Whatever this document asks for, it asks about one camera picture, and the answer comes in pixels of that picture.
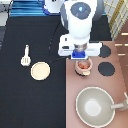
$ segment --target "round object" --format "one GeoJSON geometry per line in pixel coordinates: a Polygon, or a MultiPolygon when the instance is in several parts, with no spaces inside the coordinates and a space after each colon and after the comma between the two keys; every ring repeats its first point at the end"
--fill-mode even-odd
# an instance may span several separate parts
{"type": "Polygon", "coordinates": [[[90,74],[90,70],[92,69],[92,60],[88,58],[87,60],[84,61],[76,61],[75,63],[75,71],[82,75],[86,76],[90,74]]]}
{"type": "Polygon", "coordinates": [[[50,74],[50,67],[45,62],[38,62],[34,64],[31,68],[31,76],[35,80],[44,80],[50,74]]]}
{"type": "Polygon", "coordinates": [[[88,87],[76,98],[76,111],[80,119],[91,127],[105,127],[115,116],[112,97],[103,89],[88,87]]]}
{"type": "Polygon", "coordinates": [[[112,76],[115,72],[114,66],[109,62],[102,62],[98,66],[100,74],[103,76],[112,76]]]}
{"type": "Polygon", "coordinates": [[[111,49],[108,46],[103,45],[100,48],[100,55],[99,56],[102,57],[102,58],[106,58],[110,55],[111,55],[111,49]]]}

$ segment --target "brown cup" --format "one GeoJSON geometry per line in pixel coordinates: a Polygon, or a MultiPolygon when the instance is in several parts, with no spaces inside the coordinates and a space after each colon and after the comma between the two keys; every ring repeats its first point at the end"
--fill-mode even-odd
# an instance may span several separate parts
{"type": "Polygon", "coordinates": [[[93,65],[93,63],[92,63],[92,60],[90,58],[88,58],[87,60],[83,60],[83,61],[76,61],[75,70],[78,74],[87,76],[87,75],[90,75],[92,65],[93,65]],[[86,63],[86,64],[88,64],[89,67],[87,69],[82,69],[79,66],[79,63],[81,63],[81,64],[83,63],[83,66],[84,66],[84,63],[86,63]]]}

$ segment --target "blue object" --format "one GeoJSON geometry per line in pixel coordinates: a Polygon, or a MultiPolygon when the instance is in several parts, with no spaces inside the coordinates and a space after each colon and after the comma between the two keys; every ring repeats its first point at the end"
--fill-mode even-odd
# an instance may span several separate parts
{"type": "Polygon", "coordinates": [[[78,52],[74,50],[72,53],[72,58],[85,58],[85,57],[86,57],[86,54],[84,51],[78,52]]]}
{"type": "Polygon", "coordinates": [[[13,0],[12,10],[10,10],[10,16],[48,16],[48,15],[60,15],[49,14],[47,10],[43,9],[44,0],[13,0]]]}

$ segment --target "black table surface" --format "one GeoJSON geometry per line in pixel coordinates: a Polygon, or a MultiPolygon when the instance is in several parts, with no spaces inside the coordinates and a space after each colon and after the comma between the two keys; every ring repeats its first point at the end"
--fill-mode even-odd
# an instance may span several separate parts
{"type": "MultiPolygon", "coordinates": [[[[105,18],[93,23],[91,40],[103,37],[97,35],[100,30],[94,30],[98,26],[103,29],[105,18]]],[[[66,60],[50,63],[48,59],[49,42],[59,22],[59,16],[7,20],[0,51],[0,128],[66,128],[66,60]],[[32,60],[29,67],[20,64],[26,44],[32,60]],[[50,65],[50,76],[36,81],[31,77],[31,67],[43,61],[50,65]]],[[[52,59],[60,58],[59,39],[66,33],[60,24],[51,46],[52,59]]]]}

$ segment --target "small cup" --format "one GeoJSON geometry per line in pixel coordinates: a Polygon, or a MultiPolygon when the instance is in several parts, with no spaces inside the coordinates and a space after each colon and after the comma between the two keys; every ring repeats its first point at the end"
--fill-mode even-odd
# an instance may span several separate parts
{"type": "Polygon", "coordinates": [[[88,76],[91,73],[92,65],[93,63],[90,58],[83,61],[76,61],[75,70],[80,75],[88,76]]]}

